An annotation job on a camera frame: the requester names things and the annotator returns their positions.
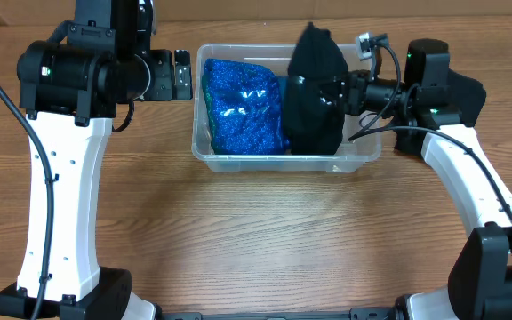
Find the small black cloth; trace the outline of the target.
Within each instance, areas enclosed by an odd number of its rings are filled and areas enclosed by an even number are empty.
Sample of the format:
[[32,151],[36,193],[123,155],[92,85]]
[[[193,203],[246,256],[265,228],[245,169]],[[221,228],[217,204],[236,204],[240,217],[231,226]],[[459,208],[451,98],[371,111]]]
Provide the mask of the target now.
[[302,32],[288,65],[288,76],[322,80],[342,76],[348,64],[331,31],[317,28],[309,22]]

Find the blue sequin cloth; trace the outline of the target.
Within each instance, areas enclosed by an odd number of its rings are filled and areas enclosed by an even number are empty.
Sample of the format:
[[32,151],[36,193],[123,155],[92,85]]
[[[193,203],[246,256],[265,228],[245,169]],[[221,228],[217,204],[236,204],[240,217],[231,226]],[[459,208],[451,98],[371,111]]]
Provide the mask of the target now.
[[201,79],[217,155],[277,156],[289,147],[276,75],[261,65],[208,59]]

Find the large black garment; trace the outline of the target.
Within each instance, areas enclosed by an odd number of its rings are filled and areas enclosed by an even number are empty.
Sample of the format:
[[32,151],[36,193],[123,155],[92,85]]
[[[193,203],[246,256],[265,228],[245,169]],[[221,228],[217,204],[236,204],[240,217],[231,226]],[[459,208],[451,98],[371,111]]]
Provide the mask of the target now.
[[448,90],[445,103],[437,106],[421,106],[413,102],[399,126],[417,126],[438,130],[443,125],[463,124],[474,127],[486,101],[486,90],[481,82],[451,69],[447,75]]

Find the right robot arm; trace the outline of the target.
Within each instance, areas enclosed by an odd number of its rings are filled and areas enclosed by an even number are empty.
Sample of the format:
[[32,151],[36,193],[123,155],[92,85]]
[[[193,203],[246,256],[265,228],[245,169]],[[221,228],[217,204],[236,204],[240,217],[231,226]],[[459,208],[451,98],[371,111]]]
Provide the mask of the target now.
[[483,85],[450,67],[448,44],[422,38],[408,47],[397,80],[380,78],[384,35],[356,39],[369,70],[336,78],[334,102],[351,116],[372,111],[388,120],[396,148],[420,157],[444,184],[467,242],[444,288],[405,295],[390,308],[354,308],[354,319],[512,319],[512,194],[476,133]]

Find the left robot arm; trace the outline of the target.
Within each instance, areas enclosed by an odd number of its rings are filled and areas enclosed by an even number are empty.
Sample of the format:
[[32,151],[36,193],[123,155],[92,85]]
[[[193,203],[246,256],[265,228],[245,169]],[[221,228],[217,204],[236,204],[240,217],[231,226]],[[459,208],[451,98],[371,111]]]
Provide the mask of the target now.
[[102,267],[95,231],[100,169],[118,105],[189,100],[190,55],[151,48],[151,1],[80,1],[75,17],[20,56],[20,117],[32,134],[28,240],[0,315],[158,319],[129,271]]

